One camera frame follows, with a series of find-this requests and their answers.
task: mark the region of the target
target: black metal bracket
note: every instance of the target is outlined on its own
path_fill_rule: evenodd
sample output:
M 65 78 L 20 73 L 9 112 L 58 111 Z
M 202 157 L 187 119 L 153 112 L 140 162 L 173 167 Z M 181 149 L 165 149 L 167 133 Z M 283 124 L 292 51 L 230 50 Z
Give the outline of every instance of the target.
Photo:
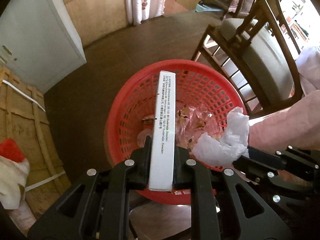
M 297 157 L 291 156 L 291 152 L 284 154 L 283 159 L 250 153 L 250 159 L 241 157 L 234 162 L 235 168 L 250 179 L 258 178 L 261 185 L 271 188 L 271 194 L 277 190 L 284 193 L 279 196 L 280 204 L 270 197 L 262 198 L 259 189 L 243 181 L 232 169 L 209 170 L 191 160 L 186 149 L 175 148 L 173 187 L 191 189 L 191 239 L 292 239 L 290 229 L 274 210 L 280 208 L 294 217 L 296 213 L 288 210 L 286 203 L 295 201 L 304 205 L 304 200 L 287 195 L 293 192 L 314 195 L 314 190 L 301 191 L 277 181 L 277 169 L 296 165 Z M 147 138 L 144 148 L 133 151 L 130 160 L 119 163 L 113 170 L 101 173 L 89 170 L 31 227 L 28 239 L 127 239 L 129 190 L 147 187 L 150 155 L 151 139 Z M 309 171 L 310 165 L 306 162 L 302 165 Z M 308 179 L 314 181 L 315 176 L 308 175 Z

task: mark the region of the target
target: red plastic basket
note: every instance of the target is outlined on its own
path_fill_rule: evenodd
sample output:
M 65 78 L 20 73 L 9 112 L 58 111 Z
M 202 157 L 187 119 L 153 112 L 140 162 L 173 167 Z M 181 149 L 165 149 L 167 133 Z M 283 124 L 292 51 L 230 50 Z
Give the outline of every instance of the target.
M 117 164 L 138 149 L 137 135 L 143 130 L 141 119 L 154 114 L 159 72 L 176 73 L 176 101 L 190 106 L 204 104 L 220 123 L 227 126 L 227 113 L 244 108 L 235 88 L 220 73 L 198 62 L 173 59 L 149 65 L 133 75 L 113 101 L 105 126 L 104 143 Z M 140 191 L 143 196 L 164 204 L 190 204 L 190 190 L 168 192 Z

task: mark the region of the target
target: white box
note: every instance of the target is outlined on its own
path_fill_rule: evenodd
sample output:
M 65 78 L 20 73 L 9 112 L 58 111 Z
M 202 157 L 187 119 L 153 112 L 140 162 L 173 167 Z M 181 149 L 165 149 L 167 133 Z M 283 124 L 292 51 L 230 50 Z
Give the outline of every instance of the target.
M 160 71 L 153 127 L 150 190 L 172 190 L 175 112 L 176 74 Z

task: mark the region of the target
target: plastic bag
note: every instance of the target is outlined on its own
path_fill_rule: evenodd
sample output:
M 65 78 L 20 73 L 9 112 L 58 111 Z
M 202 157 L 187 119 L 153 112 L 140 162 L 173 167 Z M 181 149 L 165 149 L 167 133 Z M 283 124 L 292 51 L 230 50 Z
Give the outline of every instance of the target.
M 241 155 L 248 157 L 249 116 L 236 107 L 228 113 L 227 123 L 220 141 L 208 133 L 201 135 L 192 151 L 198 160 L 211 167 L 228 167 Z
M 214 115 L 204 105 L 193 107 L 177 103 L 175 127 L 177 146 L 191 152 L 199 137 L 204 133 L 208 133 L 212 138 L 220 139 L 222 129 Z

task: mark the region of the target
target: red cloth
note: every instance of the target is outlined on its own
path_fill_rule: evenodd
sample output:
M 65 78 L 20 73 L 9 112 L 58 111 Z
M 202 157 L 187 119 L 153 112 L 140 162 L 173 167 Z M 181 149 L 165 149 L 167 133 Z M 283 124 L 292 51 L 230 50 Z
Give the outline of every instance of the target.
M 10 138 L 5 139 L 3 143 L 0 144 L 0 156 L 16 163 L 22 162 L 25 158 L 16 142 Z

